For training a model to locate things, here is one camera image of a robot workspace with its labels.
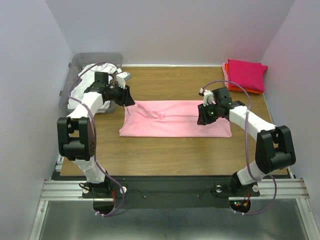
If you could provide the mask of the light pink t-shirt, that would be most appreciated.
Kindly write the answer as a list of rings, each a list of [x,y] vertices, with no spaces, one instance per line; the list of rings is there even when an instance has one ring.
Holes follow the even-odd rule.
[[[201,100],[136,101],[124,108],[121,137],[153,138],[230,138],[228,120],[218,119],[208,125],[198,125],[198,105]]]

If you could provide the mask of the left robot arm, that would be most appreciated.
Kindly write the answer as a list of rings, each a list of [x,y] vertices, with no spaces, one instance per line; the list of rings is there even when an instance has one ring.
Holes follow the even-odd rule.
[[[111,193],[111,179],[97,161],[94,115],[107,101],[121,107],[135,104],[127,85],[130,78],[129,72],[120,69],[114,73],[96,72],[94,82],[84,90],[83,98],[74,111],[57,120],[59,153],[83,171],[86,182],[80,187],[91,198],[104,198]]]

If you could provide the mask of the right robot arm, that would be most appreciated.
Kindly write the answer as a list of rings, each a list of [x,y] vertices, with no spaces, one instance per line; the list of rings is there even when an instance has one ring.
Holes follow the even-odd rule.
[[[226,87],[215,90],[200,89],[203,102],[198,105],[197,124],[205,126],[226,119],[241,127],[245,136],[255,140],[254,161],[231,177],[230,189],[242,195],[248,186],[268,174],[296,163],[296,154],[290,129],[267,122],[250,111],[239,100],[233,101]]]

